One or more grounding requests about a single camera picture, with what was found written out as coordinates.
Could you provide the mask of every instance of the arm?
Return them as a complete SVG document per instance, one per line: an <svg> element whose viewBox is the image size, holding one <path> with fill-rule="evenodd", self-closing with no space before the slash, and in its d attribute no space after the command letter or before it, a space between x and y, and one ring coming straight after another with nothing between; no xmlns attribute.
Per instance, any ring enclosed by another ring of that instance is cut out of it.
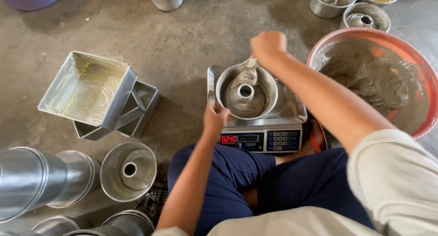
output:
<svg viewBox="0 0 438 236"><path fill-rule="evenodd" d="M303 100L349 154L368 134L381 129L396 129L355 93L287 53L284 33L262 32L251 39L251 46L260 64Z"/></svg>
<svg viewBox="0 0 438 236"><path fill-rule="evenodd" d="M213 150L228 115L229 110L218 103L207 104L204 132L164 204L157 230L176 226L193 235L204 203Z"/></svg>

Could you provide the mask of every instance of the concrete floor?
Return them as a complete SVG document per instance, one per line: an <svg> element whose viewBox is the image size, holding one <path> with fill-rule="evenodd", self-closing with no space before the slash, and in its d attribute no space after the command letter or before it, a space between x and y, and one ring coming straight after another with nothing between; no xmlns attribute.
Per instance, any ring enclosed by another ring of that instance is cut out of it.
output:
<svg viewBox="0 0 438 236"><path fill-rule="evenodd" d="M102 161L116 145L138 141L155 151L164 173L172 155L200 136L209 66L245 60L250 37L273 29L287 34L289 52L305 62L315 43L337 30L340 17L320 19L308 5L309 0L184 0L165 13L150 0L59 0L27 12L0 2L0 148L29 146L53 155L75 149ZM438 0L399 0L385 11L390 32L438 71ZM140 81L159 88L164 98L141 139L113 132L97 142L81 140L70 120L37 110L72 50L129 63ZM420 142L436 153L437 135L438 128ZM29 230L59 214L85 216L98 226L131 207L99 188L74 206L42 207L0 230Z"/></svg>

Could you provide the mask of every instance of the person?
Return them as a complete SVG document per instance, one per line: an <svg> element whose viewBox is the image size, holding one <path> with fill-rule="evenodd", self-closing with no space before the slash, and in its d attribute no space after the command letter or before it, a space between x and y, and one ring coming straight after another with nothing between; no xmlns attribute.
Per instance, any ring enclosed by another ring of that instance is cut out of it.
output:
<svg viewBox="0 0 438 236"><path fill-rule="evenodd" d="M315 154L305 143L275 157L216 145L229 110L208 104L200 140L169 164L169 198L154 236L438 235L436 157L287 53L284 33L262 32L250 44L344 148Z"/></svg>

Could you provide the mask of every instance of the orange strap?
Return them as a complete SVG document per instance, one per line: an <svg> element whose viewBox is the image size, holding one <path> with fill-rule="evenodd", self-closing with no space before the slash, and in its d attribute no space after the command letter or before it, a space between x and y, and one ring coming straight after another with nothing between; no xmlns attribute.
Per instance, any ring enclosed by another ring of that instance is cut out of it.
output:
<svg viewBox="0 0 438 236"><path fill-rule="evenodd" d="M316 142L315 137L313 134L310 134L310 142L312 143L313 147L316 150L316 153L321 152L321 148L319 147L318 143Z"/></svg>

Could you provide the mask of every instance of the empty cake pan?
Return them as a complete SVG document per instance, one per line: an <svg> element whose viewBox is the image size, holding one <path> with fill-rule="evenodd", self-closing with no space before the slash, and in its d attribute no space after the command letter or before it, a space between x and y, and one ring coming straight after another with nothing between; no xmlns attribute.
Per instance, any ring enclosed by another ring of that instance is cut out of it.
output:
<svg viewBox="0 0 438 236"><path fill-rule="evenodd" d="M91 126L115 129L136 79L127 63L73 51L38 109Z"/></svg>
<svg viewBox="0 0 438 236"><path fill-rule="evenodd" d="M139 116L144 115L145 111L145 107L138 97L137 92L133 88L128 100L126 101L125 106L123 107L122 116L117 122L116 129L137 119ZM91 126L89 124L85 124L79 121L73 121L73 125L80 139L96 141L114 131L112 129L107 129L103 127Z"/></svg>
<svg viewBox="0 0 438 236"><path fill-rule="evenodd" d="M134 90L137 92L140 101L145 106L145 113L137 119L118 128L117 131L126 137L140 138L158 106L161 94L156 87L140 81L135 82Z"/></svg>

